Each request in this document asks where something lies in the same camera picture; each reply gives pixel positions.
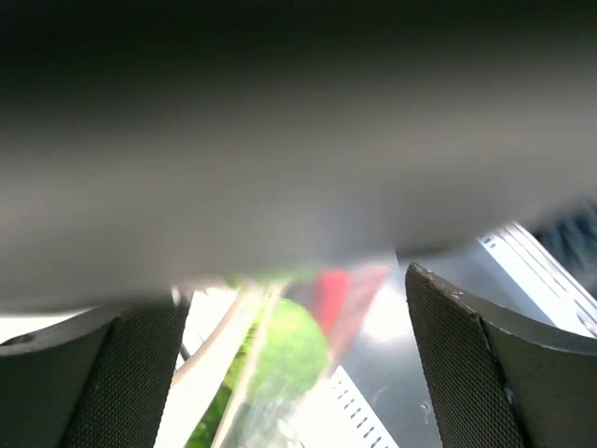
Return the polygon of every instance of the white slotted panel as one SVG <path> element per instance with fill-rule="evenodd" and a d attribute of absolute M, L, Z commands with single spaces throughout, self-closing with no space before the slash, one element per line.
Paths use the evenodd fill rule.
<path fill-rule="evenodd" d="M 579 320 L 570 295 L 555 287 L 552 276 L 537 274 L 542 267 L 522 257 L 521 248 L 515 242 L 498 232 L 484 235 L 479 241 L 557 328 L 592 337 Z"/>
<path fill-rule="evenodd" d="M 329 382 L 333 397 L 345 417 L 350 420 L 351 426 L 362 437 L 361 446 L 364 448 L 398 448 L 382 421 L 373 412 L 342 366 L 336 369 Z"/>

